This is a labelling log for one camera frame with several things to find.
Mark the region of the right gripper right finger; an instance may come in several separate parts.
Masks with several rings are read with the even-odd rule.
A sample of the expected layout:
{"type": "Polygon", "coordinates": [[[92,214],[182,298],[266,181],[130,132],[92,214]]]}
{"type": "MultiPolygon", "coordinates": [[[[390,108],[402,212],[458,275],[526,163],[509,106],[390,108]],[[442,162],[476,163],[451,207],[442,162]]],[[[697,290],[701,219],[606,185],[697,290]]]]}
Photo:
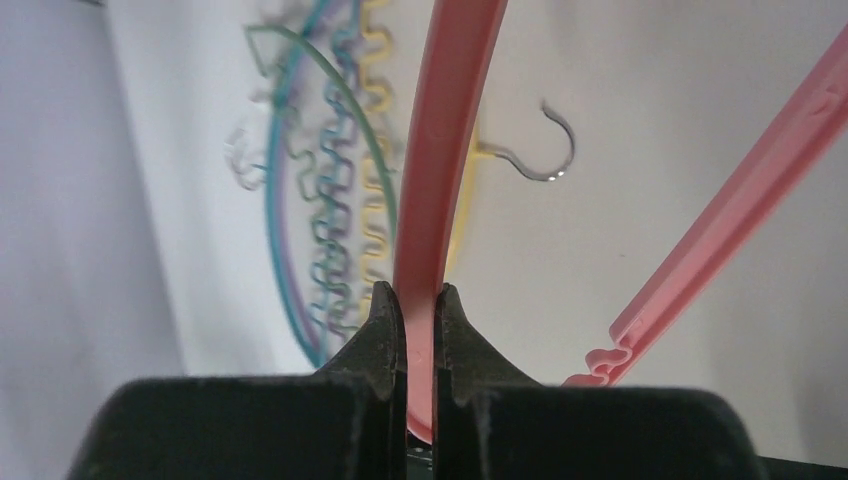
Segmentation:
{"type": "Polygon", "coordinates": [[[747,431],[696,389],[557,387],[532,380],[470,323],[458,290],[436,302],[438,479],[764,479],[747,431]]]}

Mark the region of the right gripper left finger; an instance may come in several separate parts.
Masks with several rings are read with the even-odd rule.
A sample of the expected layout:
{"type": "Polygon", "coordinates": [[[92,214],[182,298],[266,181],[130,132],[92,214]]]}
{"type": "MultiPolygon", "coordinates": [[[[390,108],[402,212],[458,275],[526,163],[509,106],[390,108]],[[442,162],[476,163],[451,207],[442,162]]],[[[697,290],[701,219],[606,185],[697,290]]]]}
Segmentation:
{"type": "Polygon", "coordinates": [[[139,379],[93,417],[71,479],[403,479],[406,354],[391,286],[309,375],[139,379]]]}

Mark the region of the green wavy wire hanger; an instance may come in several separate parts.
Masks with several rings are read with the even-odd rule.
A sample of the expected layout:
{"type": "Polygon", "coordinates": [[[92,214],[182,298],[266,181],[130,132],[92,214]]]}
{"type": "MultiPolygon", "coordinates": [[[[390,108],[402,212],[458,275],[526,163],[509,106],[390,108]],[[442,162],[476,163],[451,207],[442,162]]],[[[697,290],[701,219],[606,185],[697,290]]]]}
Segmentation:
{"type": "MultiPolygon", "coordinates": [[[[291,40],[300,40],[297,32],[286,27],[281,29],[281,34],[291,40]]],[[[392,185],[391,171],[385,159],[384,148],[386,142],[373,129],[366,115],[356,99],[354,91],[350,88],[347,80],[341,76],[331,62],[311,43],[302,44],[304,50],[315,55],[318,60],[313,62],[321,68],[328,78],[328,86],[324,92],[325,100],[331,105],[337,115],[336,123],[329,129],[324,129],[319,135],[319,146],[322,152],[332,160],[331,169],[321,174],[317,170],[317,160],[314,155],[315,165],[311,171],[305,166],[298,173],[297,186],[301,197],[311,203],[319,203],[319,210],[311,217],[310,225],[312,236],[318,246],[320,257],[310,266],[310,277],[317,283],[321,292],[319,302],[313,305],[313,315],[324,322],[337,323],[342,326],[344,335],[356,331],[353,324],[344,323],[347,311],[351,308],[361,309],[368,306],[372,299],[372,293],[367,291],[361,298],[354,297],[350,285],[342,281],[338,274],[350,259],[349,252],[334,237],[338,222],[336,215],[341,212],[343,206],[331,194],[331,188],[335,187],[336,180],[344,161],[342,156],[334,147],[335,142],[343,131],[344,121],[350,119],[355,122],[360,134],[368,145],[369,154],[364,157],[362,165],[374,168],[375,177],[365,179],[367,190],[374,190],[379,195],[379,202],[374,204],[374,209],[386,216],[388,230],[385,234],[373,229],[369,222],[365,222],[364,235],[368,241],[363,252],[366,260],[377,261],[388,258],[392,252],[397,235],[397,199],[392,185]]]]}

